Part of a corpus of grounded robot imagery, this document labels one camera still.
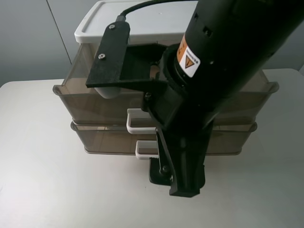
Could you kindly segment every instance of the orange warning sticker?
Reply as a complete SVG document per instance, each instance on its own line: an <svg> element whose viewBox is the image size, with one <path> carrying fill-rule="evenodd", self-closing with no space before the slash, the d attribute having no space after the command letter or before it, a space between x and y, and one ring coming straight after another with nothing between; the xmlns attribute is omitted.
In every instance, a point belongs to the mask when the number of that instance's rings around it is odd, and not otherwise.
<svg viewBox="0 0 304 228"><path fill-rule="evenodd" d="M177 60L182 70L189 76L193 77L200 65L200 59L191 51L187 45L185 35L181 40L180 47L177 51Z"/></svg>
<svg viewBox="0 0 304 228"><path fill-rule="evenodd" d="M194 62L189 58L189 56L186 55L186 64L185 64L185 68L187 69L190 66L193 66Z"/></svg>

